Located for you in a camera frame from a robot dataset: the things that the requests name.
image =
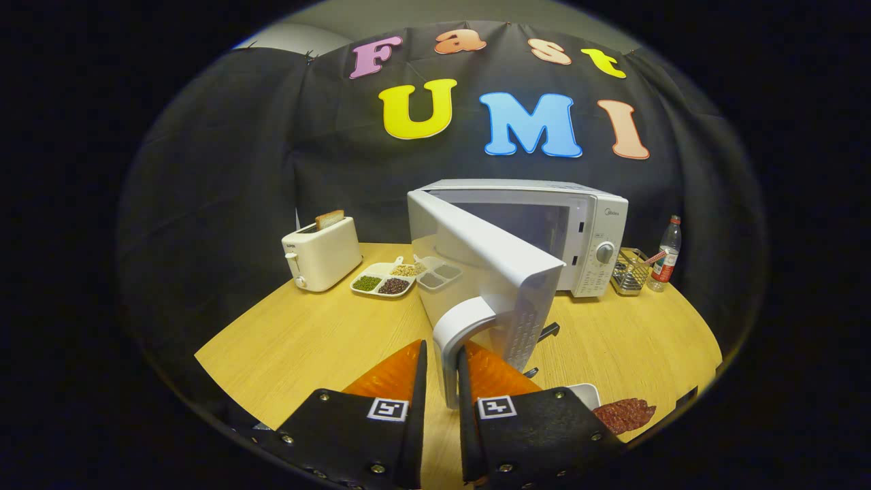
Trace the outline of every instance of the wooden table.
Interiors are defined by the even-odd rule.
[[[315,389],[340,391],[406,344],[429,347],[422,485],[461,488],[459,413],[445,407],[432,326],[417,295],[381,298],[349,288],[360,271],[398,255],[410,262],[411,245],[361,243],[363,262],[332,289],[312,293],[287,282],[230,323],[196,358],[239,405],[278,427]],[[722,362],[717,341],[699,313],[673,287],[645,288],[624,297],[608,286],[599,298],[557,293],[546,324],[557,337],[542,341],[527,369],[540,371],[542,388],[593,383],[602,403],[643,398],[656,405],[653,420],[619,436],[628,441],[674,409],[698,386],[702,392]]]

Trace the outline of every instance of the sausage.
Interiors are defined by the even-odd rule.
[[[647,406],[646,400],[627,398],[593,409],[593,414],[615,435],[634,431],[651,421],[656,406]]]

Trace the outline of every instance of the plastic water bottle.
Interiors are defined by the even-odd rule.
[[[668,221],[668,228],[662,235],[662,241],[659,243],[659,250],[664,250],[668,255],[657,260],[653,264],[653,271],[650,279],[647,280],[647,287],[654,291],[662,291],[665,285],[672,277],[674,264],[678,261],[678,253],[680,252],[680,216],[672,214],[672,218]]]

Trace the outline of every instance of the blue letter m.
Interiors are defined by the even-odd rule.
[[[545,93],[532,114],[526,112],[510,93],[485,93],[479,100],[490,109],[490,143],[484,147],[487,154],[511,155],[517,151],[517,145],[509,141],[508,128],[511,128],[526,153],[535,151],[538,140],[547,129],[547,140],[542,145],[544,154],[569,158],[581,156],[581,147],[575,143],[575,133],[571,129],[569,107],[574,101],[570,97]]]

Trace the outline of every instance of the toaster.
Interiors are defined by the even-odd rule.
[[[332,288],[363,260],[350,216],[320,231],[315,223],[300,228],[282,238],[281,246],[294,283],[309,291]]]

